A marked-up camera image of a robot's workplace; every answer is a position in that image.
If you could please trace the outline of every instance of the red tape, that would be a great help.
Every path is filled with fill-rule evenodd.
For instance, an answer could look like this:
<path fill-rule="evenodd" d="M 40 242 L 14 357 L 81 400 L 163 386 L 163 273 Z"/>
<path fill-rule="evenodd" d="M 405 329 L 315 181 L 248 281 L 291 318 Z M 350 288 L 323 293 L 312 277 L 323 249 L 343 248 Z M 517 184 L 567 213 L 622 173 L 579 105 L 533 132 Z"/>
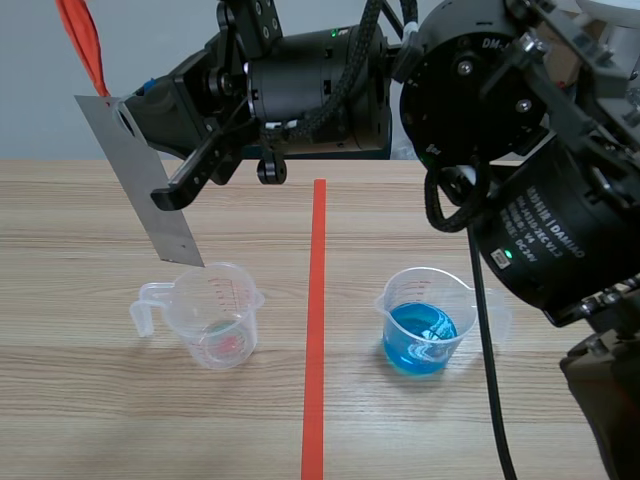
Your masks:
<path fill-rule="evenodd" d="M 324 475 L 324 286 L 327 181 L 317 179 L 313 191 L 311 267 L 307 312 L 307 361 L 302 425 L 302 480 Z"/>

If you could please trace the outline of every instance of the black cable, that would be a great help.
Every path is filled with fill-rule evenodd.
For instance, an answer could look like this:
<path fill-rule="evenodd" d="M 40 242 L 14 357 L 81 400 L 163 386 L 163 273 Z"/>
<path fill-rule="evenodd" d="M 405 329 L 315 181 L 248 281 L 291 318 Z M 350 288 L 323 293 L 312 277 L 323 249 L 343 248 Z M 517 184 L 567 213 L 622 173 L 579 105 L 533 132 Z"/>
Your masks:
<path fill-rule="evenodd" d="M 442 212 L 438 193 L 438 187 L 441 187 L 443 180 L 442 168 L 436 165 L 427 168 L 427 176 L 424 179 L 424 204 L 427 219 L 435 229 L 446 233 L 464 230 L 482 210 L 491 188 L 491 166 L 489 162 L 478 160 L 474 167 L 476 183 L 458 211 L 449 218 L 445 218 Z"/>
<path fill-rule="evenodd" d="M 409 22 L 418 23 L 418 0 L 400 0 L 402 19 L 406 25 Z"/>
<path fill-rule="evenodd" d="M 449 201 L 456 207 L 464 205 L 464 201 L 473 188 L 471 182 L 461 172 L 452 169 L 442 171 L 439 185 Z"/>
<path fill-rule="evenodd" d="M 491 343 L 491 330 L 489 328 L 489 315 L 487 314 L 487 300 L 484 294 L 484 280 L 482 279 L 482 265 L 480 253 L 471 228 L 467 229 L 469 238 L 469 252 L 471 254 L 471 268 L 473 270 L 473 283 L 476 291 L 476 303 L 478 304 L 478 324 L 482 338 L 482 356 L 484 358 L 484 371 L 487 377 L 487 392 L 489 394 L 489 408 L 491 409 L 491 423 L 493 435 L 496 439 L 498 457 L 506 480 L 517 480 L 516 471 L 513 468 L 509 444 L 504 430 L 502 419 L 502 407 L 500 406 L 500 392 L 498 391 L 498 379 L 496 377 L 496 365 L 493 359 L 493 345 Z"/>
<path fill-rule="evenodd" d="M 393 11 L 393 8 L 391 8 L 391 5 L 389 5 L 388 0 L 384 0 L 382 2 L 382 13 L 387 17 L 387 20 L 389 20 L 389 24 L 391 25 L 391 28 L 393 28 L 393 31 L 396 32 L 396 35 L 398 35 L 400 40 L 402 40 L 402 36 L 404 35 L 402 22 L 396 15 L 396 12 Z"/>
<path fill-rule="evenodd" d="M 355 47 L 350 53 L 347 66 L 327 103 L 314 112 L 310 118 L 299 120 L 294 128 L 268 129 L 262 127 L 260 136 L 263 144 L 269 147 L 274 143 L 286 142 L 288 139 L 311 137 L 333 117 L 351 93 L 351 89 L 367 60 L 381 9 L 382 0 L 367 0 L 360 19 Z"/>

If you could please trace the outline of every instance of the bolt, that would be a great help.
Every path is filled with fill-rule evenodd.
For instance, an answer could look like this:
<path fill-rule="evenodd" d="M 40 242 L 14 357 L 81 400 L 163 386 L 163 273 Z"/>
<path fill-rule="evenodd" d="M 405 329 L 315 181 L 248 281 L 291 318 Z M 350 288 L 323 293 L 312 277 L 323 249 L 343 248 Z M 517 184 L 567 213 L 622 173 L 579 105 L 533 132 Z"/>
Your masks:
<path fill-rule="evenodd" d="M 529 100 L 528 98 L 519 100 L 518 103 L 516 103 L 516 112 L 527 113 L 531 110 L 532 106 L 533 106 L 533 103 L 531 103 L 531 100 Z"/>
<path fill-rule="evenodd" d="M 473 63 L 469 60 L 464 60 L 458 64 L 458 75 L 466 77 L 471 75 L 471 72 L 473 72 Z"/>
<path fill-rule="evenodd" d="M 222 89 L 222 93 L 225 95 L 231 95 L 233 93 L 233 82 L 231 81 L 231 75 L 228 73 L 223 73 L 220 77 L 220 87 Z"/>
<path fill-rule="evenodd" d="M 580 310 L 582 310 L 582 313 L 584 313 L 587 317 L 590 317 L 595 313 L 596 310 L 598 310 L 599 306 L 600 303 L 598 302 L 598 300 L 593 297 L 589 297 L 582 303 L 582 305 L 580 305 Z"/>
<path fill-rule="evenodd" d="M 533 54 L 536 58 L 542 58 L 549 52 L 547 44 L 531 33 L 525 33 L 520 37 L 520 45 L 522 50 Z"/>

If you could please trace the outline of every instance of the wooden table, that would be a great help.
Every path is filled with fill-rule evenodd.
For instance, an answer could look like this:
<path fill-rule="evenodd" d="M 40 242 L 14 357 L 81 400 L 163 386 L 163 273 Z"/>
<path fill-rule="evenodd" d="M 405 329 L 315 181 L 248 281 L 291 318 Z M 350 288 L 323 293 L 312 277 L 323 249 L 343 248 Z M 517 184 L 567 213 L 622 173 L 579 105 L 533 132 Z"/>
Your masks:
<path fill-rule="evenodd" d="M 186 210 L 205 262 L 245 266 L 267 297 L 256 352 L 211 372 L 160 323 L 136 336 L 140 285 L 188 267 L 157 259 L 107 162 L 0 162 L 0 478 L 300 478 L 317 177 L 328 179 L 325 478 L 500 478 L 478 335 L 428 381 L 399 376 L 380 351 L 372 302 L 392 274 L 426 265 L 471 282 L 465 236 L 427 224 L 422 167 L 289 169 L 266 187 L 245 162 Z M 508 303 L 497 368 L 520 479 L 605 478 L 557 366 L 588 329 Z"/>

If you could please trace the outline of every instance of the metal plate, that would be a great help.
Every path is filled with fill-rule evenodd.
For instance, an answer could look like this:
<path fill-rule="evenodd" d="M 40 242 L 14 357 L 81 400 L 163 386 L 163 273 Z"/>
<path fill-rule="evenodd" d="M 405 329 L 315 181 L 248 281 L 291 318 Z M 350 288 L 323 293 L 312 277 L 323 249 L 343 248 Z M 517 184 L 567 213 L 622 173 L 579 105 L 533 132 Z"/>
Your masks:
<path fill-rule="evenodd" d="M 158 256 L 167 262 L 203 267 L 182 212 L 163 212 L 151 200 L 153 190 L 167 186 L 167 174 L 158 153 L 114 121 L 111 105 L 118 99 L 76 96 L 76 101 Z"/>

